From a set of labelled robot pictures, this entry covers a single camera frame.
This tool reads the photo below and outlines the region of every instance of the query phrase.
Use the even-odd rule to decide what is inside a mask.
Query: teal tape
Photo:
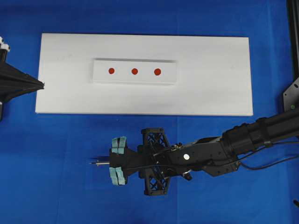
[[[112,153],[118,153],[118,143],[117,143],[117,138],[112,139]]]
[[[118,176],[118,183],[119,183],[119,185],[125,185],[126,184],[126,180],[123,177],[123,172],[121,170],[121,167],[115,168],[115,171],[116,171],[117,176]]]
[[[112,184],[113,185],[118,185],[116,169],[113,168],[113,167],[109,167],[109,172],[110,172],[110,177],[111,177],[111,180],[112,180]]]
[[[118,148],[118,153],[119,154],[124,154],[124,148],[126,146],[126,141],[127,141],[127,137],[121,137],[120,138],[120,145]]]

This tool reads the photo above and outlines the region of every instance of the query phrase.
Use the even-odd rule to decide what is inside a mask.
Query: blue surface
[[[136,175],[113,186],[108,169],[88,165],[114,137],[127,136],[135,149],[145,127],[163,126],[171,143],[187,143],[282,112],[281,92],[293,78],[285,0],[11,0],[1,2],[0,21],[12,48],[7,61],[34,77],[42,32],[248,36],[254,106],[253,117],[42,115],[35,93],[16,98],[0,123],[1,223],[296,223],[298,161],[217,178],[193,172],[161,197],[144,196]],[[271,148],[246,162],[297,151]]]

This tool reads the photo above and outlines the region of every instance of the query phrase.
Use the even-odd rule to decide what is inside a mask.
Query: white board
[[[96,60],[174,62],[171,85],[93,81]],[[37,113],[253,115],[246,37],[43,34]]]

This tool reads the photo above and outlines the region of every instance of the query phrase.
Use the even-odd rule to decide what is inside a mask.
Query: metal rod
[[[90,164],[95,164],[97,166],[101,166],[101,165],[109,165],[110,162],[109,161],[96,161],[96,162],[90,162]]]

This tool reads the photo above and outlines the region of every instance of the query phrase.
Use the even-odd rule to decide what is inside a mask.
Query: white bolt
[[[188,154],[184,154],[184,159],[188,160],[188,159],[190,159],[190,156]]]

